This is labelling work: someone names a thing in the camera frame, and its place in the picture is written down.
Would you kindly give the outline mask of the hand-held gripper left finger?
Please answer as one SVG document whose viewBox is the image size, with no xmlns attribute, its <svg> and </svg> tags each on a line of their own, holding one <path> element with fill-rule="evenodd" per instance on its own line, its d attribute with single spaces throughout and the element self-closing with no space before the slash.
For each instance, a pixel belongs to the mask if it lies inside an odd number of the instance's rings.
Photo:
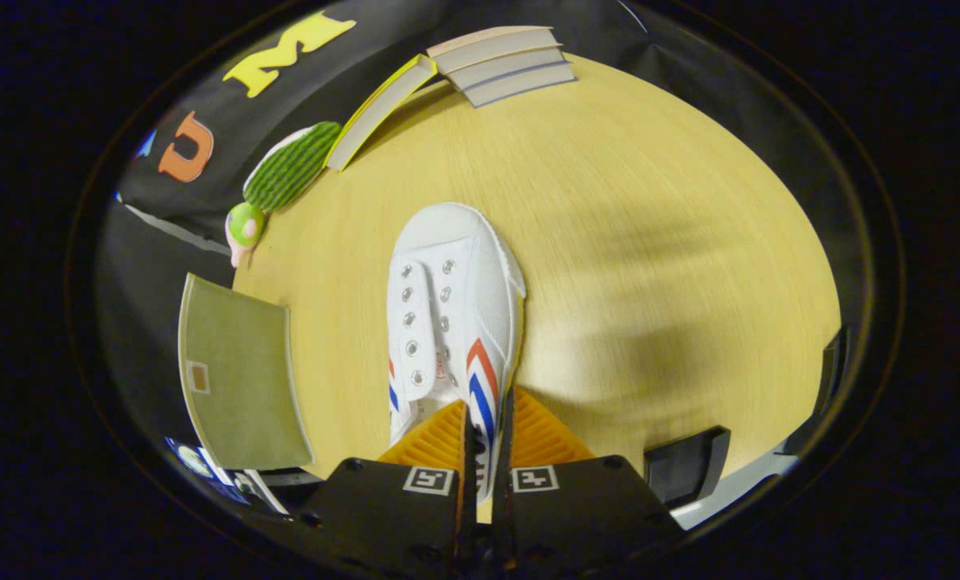
<svg viewBox="0 0 960 580">
<path fill-rule="evenodd" d="M 299 513 L 321 564 L 354 577 L 457 577 L 477 521 L 475 429 L 462 401 L 381 458 L 347 458 Z"/>
</svg>

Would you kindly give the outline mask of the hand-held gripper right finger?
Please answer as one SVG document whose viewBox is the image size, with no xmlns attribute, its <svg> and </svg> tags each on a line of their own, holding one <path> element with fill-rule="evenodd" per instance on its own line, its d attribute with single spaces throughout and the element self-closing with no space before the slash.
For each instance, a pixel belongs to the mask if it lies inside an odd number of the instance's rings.
<svg viewBox="0 0 960 580">
<path fill-rule="evenodd" d="M 621 455 L 595 455 L 515 387 L 492 495 L 494 560 L 508 577 L 626 577 L 674 551 L 684 529 Z"/>
</svg>

